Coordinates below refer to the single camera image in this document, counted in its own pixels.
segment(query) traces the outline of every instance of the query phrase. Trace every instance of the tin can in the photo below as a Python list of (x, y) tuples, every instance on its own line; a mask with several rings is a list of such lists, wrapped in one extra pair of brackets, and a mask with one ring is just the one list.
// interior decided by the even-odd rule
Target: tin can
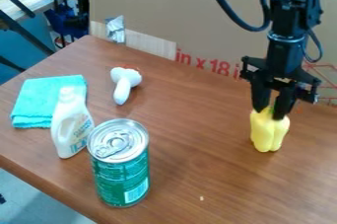
[(150, 187), (149, 134), (139, 122), (114, 119), (89, 135), (96, 190), (100, 199), (115, 207), (138, 203)]

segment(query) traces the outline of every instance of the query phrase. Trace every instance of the cardboard box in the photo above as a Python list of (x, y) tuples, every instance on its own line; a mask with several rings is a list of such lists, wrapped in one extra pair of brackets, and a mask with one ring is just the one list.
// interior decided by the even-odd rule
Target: cardboard box
[[(255, 26), (262, 23), (258, 0), (228, 1), (248, 23)], [(321, 101), (331, 105), (337, 102), (337, 85), (333, 84), (334, 80), (337, 83), (337, 70), (333, 67), (337, 63), (334, 56), (336, 3), (337, 0), (322, 0), (323, 25), (315, 29), (325, 49), (325, 57), (319, 63), (327, 66), (308, 67), (314, 75), (328, 79), (324, 81), (324, 87), (328, 88), (320, 93)], [(124, 15), (129, 30), (176, 42), (176, 61), (229, 77), (238, 77), (243, 56), (264, 57), (267, 52), (266, 32), (250, 33), (241, 29), (215, 0), (91, 0), (93, 22), (103, 24), (105, 18), (118, 15)], [(312, 57), (317, 54), (312, 44), (308, 53)]]

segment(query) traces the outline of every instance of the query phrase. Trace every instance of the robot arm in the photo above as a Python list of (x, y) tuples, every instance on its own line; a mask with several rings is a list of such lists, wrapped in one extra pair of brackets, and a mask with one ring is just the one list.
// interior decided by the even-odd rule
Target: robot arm
[[(274, 107), (274, 119), (279, 120), (292, 110), (297, 99), (315, 103), (317, 87), (321, 81), (302, 69), (303, 59), (316, 62), (322, 56), (320, 43), (312, 28), (320, 24), (323, 13), (319, 0), (260, 0), (264, 21), (261, 27), (252, 27), (240, 19), (226, 0), (217, 0), (223, 10), (240, 27), (251, 32), (268, 28), (270, 40), (265, 59), (244, 57), (241, 78), (251, 84), (253, 107), (261, 112), (269, 106), (271, 90), (280, 92)], [(316, 43), (320, 55), (313, 60), (305, 52), (307, 39)]]

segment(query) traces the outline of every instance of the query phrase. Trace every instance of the towel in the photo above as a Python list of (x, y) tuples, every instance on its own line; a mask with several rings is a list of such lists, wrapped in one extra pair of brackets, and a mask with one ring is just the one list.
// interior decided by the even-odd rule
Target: towel
[(13, 126), (50, 127), (59, 91), (65, 86), (75, 87), (76, 94), (86, 98), (87, 82), (82, 75), (26, 80), (11, 113)]

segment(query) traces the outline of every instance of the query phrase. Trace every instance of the green can label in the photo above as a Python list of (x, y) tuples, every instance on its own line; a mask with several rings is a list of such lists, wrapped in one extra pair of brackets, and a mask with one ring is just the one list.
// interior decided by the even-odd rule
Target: green can label
[(142, 199), (150, 186), (148, 149), (135, 159), (111, 164), (92, 157), (99, 197), (105, 203), (125, 207)]

